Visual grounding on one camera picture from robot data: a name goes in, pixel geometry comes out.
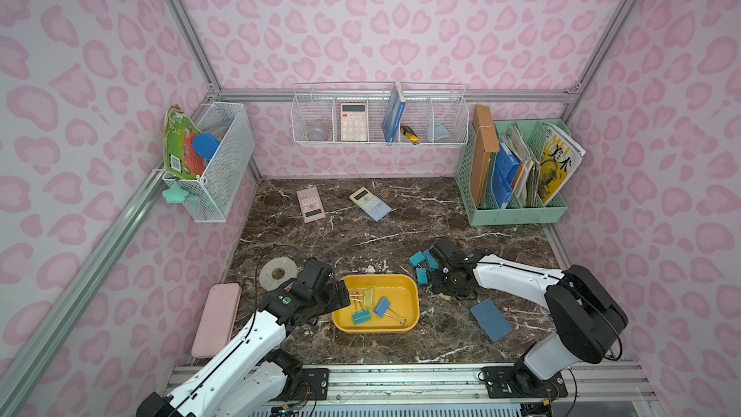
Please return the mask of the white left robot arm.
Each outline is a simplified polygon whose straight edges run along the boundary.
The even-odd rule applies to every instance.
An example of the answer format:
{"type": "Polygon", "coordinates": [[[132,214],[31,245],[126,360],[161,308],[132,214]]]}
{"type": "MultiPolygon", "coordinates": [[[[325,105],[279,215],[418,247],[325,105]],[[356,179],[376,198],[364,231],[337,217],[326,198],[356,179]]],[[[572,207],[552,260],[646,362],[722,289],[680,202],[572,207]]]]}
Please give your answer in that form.
{"type": "Polygon", "coordinates": [[[324,401],[328,370],[305,371],[280,348],[289,334],[350,305],[349,289],[334,270],[315,258],[295,278],[266,294],[251,319],[203,368],[170,393],[154,392],[138,416],[250,416],[271,402],[275,416],[294,415],[324,401]]]}

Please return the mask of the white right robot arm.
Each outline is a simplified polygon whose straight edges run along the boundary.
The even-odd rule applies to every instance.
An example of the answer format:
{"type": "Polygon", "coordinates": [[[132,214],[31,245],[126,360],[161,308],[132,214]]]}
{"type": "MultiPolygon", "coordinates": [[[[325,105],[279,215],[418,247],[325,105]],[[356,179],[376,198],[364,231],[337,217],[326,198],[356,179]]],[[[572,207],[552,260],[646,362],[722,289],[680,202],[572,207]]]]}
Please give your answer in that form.
{"type": "Polygon", "coordinates": [[[546,270],[505,260],[493,253],[466,253],[448,237],[428,249],[435,264],[432,291],[467,298],[476,289],[515,295],[548,310],[555,326],[511,366],[482,369],[479,380],[491,399],[567,397],[563,370],[579,362],[599,364],[621,343],[627,314],[592,272],[575,264],[546,270]]]}

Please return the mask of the yellow-green binder clip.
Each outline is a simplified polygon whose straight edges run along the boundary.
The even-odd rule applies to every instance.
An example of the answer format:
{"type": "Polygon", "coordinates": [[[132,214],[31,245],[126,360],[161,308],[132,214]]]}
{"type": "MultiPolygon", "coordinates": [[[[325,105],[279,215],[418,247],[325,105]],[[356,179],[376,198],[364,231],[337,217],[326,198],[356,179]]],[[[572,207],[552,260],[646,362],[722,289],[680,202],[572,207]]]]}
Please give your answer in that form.
{"type": "Polygon", "coordinates": [[[359,304],[362,310],[372,309],[376,306],[376,292],[373,288],[351,293],[349,297],[350,301],[359,304]]]}

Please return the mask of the yellow plastic storage box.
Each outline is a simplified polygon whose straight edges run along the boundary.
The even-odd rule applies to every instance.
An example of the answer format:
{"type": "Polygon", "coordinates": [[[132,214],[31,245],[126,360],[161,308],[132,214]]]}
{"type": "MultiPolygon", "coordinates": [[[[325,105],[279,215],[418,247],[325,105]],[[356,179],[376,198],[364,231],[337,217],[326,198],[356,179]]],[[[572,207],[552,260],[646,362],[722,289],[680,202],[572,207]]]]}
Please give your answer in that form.
{"type": "Polygon", "coordinates": [[[354,325],[351,306],[332,315],[334,325],[347,334],[391,334],[406,333],[413,329],[420,320],[420,302],[416,282],[403,274],[352,274],[343,278],[349,295],[364,289],[373,288],[376,292],[376,304],[382,297],[391,301],[394,312],[406,318],[406,324],[400,325],[394,320],[380,318],[370,309],[372,319],[366,324],[354,325]]]}

